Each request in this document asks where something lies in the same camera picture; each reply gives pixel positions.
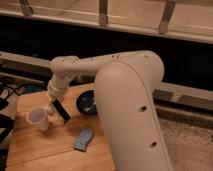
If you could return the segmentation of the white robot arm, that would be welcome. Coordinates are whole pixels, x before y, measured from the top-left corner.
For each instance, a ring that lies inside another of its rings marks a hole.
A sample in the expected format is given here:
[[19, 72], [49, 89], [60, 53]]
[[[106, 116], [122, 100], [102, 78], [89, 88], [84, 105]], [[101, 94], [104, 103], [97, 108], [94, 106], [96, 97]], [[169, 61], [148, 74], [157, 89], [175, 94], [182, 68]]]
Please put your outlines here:
[[75, 76], [95, 78], [96, 108], [116, 171], [173, 171], [153, 102], [164, 75], [156, 53], [62, 56], [50, 68], [48, 94], [53, 100], [63, 97]]

